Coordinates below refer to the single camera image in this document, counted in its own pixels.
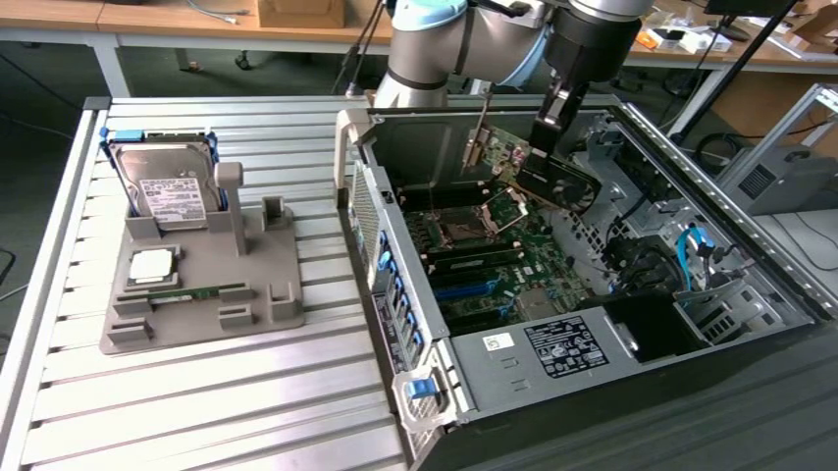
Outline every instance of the metal table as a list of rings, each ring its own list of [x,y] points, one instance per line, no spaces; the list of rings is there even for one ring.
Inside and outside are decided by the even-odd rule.
[[[0,378],[0,469],[406,468],[332,199],[335,114],[364,106],[338,97],[116,99],[84,112]],[[302,328],[100,353],[127,208],[102,127],[211,127],[222,160],[244,165],[243,204],[287,198]]]

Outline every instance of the cardboard box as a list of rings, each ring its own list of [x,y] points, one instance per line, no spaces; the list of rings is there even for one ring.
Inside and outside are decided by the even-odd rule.
[[[802,52],[832,53],[838,50],[836,39],[828,34],[838,28],[838,5],[826,5],[814,15],[796,21],[796,27],[783,38]]]
[[[821,8],[836,4],[838,4],[838,0],[801,0],[792,9],[792,13],[796,15],[813,15]]]
[[[344,0],[258,0],[256,13],[259,26],[344,26]]]

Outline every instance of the electronic equipment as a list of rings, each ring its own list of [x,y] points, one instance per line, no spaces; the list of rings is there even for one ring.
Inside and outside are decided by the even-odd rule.
[[[551,149],[599,187],[586,208],[518,181],[535,108],[352,111],[339,210],[411,469],[462,469],[646,403],[622,392],[709,386],[697,365],[734,370],[838,315],[615,98],[586,100]]]
[[[726,17],[713,25],[713,31],[733,41],[745,42],[750,40],[750,34],[734,26],[735,17],[770,18],[782,12],[783,7],[785,4],[777,0],[709,0],[705,13]]]
[[[207,227],[207,213],[224,211],[215,183],[215,134],[172,135],[119,131],[104,143],[131,215],[151,217],[163,231]]]
[[[810,116],[826,116],[813,123]],[[836,207],[838,161],[826,138],[834,134],[838,89],[817,83],[754,147],[742,149],[719,173],[719,187],[753,216]],[[789,145],[790,134],[804,136]]]
[[[734,15],[738,17],[773,17],[783,10],[778,0],[709,0],[707,15]]]

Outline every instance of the pci slot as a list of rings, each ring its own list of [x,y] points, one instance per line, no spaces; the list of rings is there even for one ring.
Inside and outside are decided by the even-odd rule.
[[[481,312],[470,313],[467,316],[458,316],[446,319],[446,324],[451,329],[453,335],[458,336],[473,332],[487,331],[507,324],[498,309],[490,309]]]
[[[438,301],[453,301],[466,297],[486,296],[495,291],[501,279],[489,282],[473,283],[461,287],[434,289],[434,297]]]

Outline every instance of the blue cable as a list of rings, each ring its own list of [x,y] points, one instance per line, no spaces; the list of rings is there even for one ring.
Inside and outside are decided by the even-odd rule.
[[[693,238],[695,239],[695,243],[698,243],[699,245],[703,243],[709,247],[715,247],[715,244],[707,237],[707,230],[705,228],[690,227],[678,236],[678,242],[677,242],[678,263],[681,264],[681,270],[683,270],[687,291],[693,291],[693,281],[690,280],[690,267],[686,263],[686,240],[689,239],[690,236],[693,236]]]

